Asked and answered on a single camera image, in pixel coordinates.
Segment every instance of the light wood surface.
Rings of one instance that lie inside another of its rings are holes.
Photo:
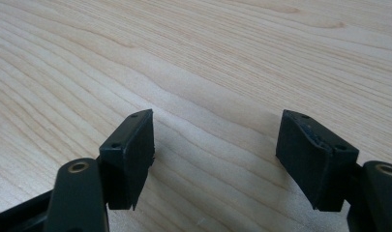
[[[153,108],[112,231],[347,231],[275,158],[283,109],[392,162],[392,0],[0,0],[0,212]]]

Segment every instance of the wood grain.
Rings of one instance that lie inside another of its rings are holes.
[[[392,162],[392,0],[0,1],[0,212],[153,108],[111,231],[347,231],[275,159],[282,110]]]

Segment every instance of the black mount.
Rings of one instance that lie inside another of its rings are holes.
[[[0,231],[108,231],[111,210],[135,207],[154,161],[153,111],[132,114],[99,157],[63,165],[54,189],[0,214]]]
[[[349,230],[392,232],[392,164],[356,163],[359,151],[311,117],[285,110],[276,156],[314,209],[351,205]]]

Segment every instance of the metal grommet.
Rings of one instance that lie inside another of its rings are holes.
[[[392,176],[392,166],[388,164],[377,164],[376,169],[386,175]]]
[[[68,168],[68,171],[70,173],[78,173],[78,172],[82,172],[82,171],[86,170],[87,168],[89,168],[89,163],[87,163],[85,161],[80,161],[80,162],[73,163]]]

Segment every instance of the wooden table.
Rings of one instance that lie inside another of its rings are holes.
[[[392,162],[392,0],[0,0],[0,212],[153,108],[111,231],[347,231],[275,158],[283,109]]]

